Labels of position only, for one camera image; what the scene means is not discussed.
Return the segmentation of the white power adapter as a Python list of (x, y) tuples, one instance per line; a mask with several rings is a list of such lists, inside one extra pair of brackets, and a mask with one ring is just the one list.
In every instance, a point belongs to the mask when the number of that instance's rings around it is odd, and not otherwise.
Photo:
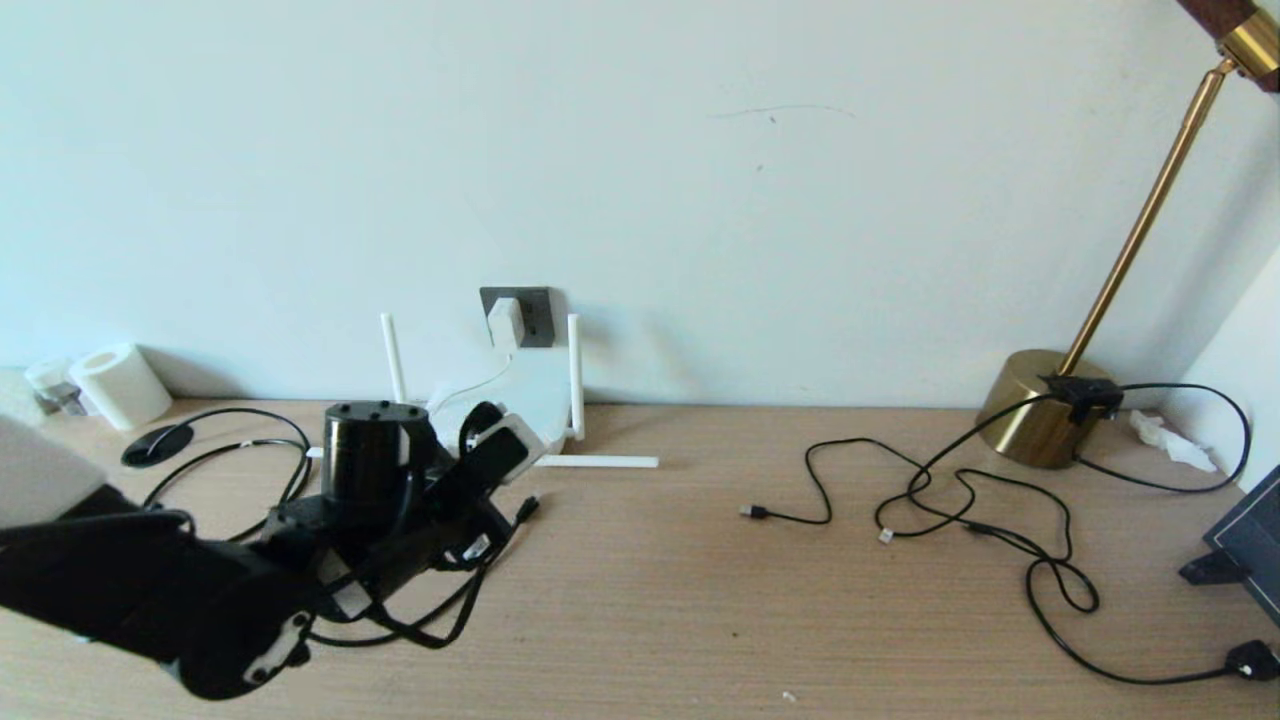
[(502, 354), (516, 354), (524, 343), (525, 323), (516, 297), (499, 297), (486, 313), (493, 346)]

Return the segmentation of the grey wall socket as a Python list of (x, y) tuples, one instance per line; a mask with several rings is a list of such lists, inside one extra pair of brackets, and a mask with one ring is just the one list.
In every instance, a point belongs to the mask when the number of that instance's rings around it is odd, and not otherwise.
[(554, 345), (556, 319), (549, 287), (481, 287), (479, 293), (485, 313), (489, 313), (500, 299), (518, 301), (524, 322), (521, 348), (548, 348)]

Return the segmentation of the white paper roll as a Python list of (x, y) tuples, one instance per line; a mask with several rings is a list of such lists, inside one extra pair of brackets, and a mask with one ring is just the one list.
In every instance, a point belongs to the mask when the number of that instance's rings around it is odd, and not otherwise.
[(115, 430), (128, 432), (165, 415), (173, 397), (140, 346), (116, 343), (76, 360), (68, 374)]

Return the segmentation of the small clear jar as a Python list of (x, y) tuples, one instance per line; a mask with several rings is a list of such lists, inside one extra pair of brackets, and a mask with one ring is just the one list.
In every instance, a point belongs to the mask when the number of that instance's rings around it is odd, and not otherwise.
[(24, 369), (26, 382), (45, 415), (59, 413), (70, 416), (88, 415), (82, 402), (81, 388), (70, 379), (70, 365), (68, 357), (55, 357)]

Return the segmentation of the crumpled white tissue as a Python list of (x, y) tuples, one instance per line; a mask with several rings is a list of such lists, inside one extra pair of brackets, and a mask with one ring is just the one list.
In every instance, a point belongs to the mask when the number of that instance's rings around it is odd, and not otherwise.
[(1170, 430), (1161, 416), (1130, 410), (1129, 425), (1135, 432), (1139, 442), (1165, 452), (1174, 462), (1180, 462), (1206, 473), (1219, 471), (1219, 466), (1204, 448), (1175, 430)]

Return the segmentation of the black oval desk grommet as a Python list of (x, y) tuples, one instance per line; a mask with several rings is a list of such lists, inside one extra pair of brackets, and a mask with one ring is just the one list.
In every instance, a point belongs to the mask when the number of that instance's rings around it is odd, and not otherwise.
[(152, 468), (179, 455), (195, 437), (188, 423), (159, 427), (131, 442), (120, 455), (125, 468)]

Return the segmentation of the brass desk lamp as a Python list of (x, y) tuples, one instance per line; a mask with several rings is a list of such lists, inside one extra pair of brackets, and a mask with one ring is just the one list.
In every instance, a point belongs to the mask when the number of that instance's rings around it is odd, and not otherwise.
[(1228, 78), (1240, 76), (1262, 92), (1280, 96), (1280, 22), (1262, 0), (1176, 1), (1212, 38), (1219, 59), (1190, 96), (1149, 192), (1068, 350), (1025, 348), (1009, 355), (975, 416), (977, 434), (995, 452), (1029, 468), (1071, 466), (1096, 427), (1107, 419), (1073, 425), (1068, 420), (1070, 407), (1051, 398), (1038, 375), (1114, 380), (1085, 360), (1085, 351), (1155, 228)]

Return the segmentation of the white wifi router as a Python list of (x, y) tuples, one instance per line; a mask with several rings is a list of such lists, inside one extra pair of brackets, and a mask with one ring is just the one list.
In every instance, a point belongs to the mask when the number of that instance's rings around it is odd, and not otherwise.
[(438, 389), (424, 402), (411, 407), (426, 411), (442, 442), (451, 450), (460, 448), (456, 438), (470, 410), (488, 401), (518, 414), (545, 445), (538, 460), (544, 468), (618, 468), (657, 469), (657, 456), (568, 454), (566, 446), (586, 439), (585, 387), (582, 382), (581, 315), (568, 313), (564, 319), (567, 346), (563, 348), (520, 348), (502, 354), (503, 368), (457, 389)]

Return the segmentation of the translucent plastic object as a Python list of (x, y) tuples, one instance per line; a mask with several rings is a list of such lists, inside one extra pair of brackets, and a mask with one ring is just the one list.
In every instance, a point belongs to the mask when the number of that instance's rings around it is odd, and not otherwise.
[(40, 425), (47, 414), (22, 370), (0, 366), (0, 415)]

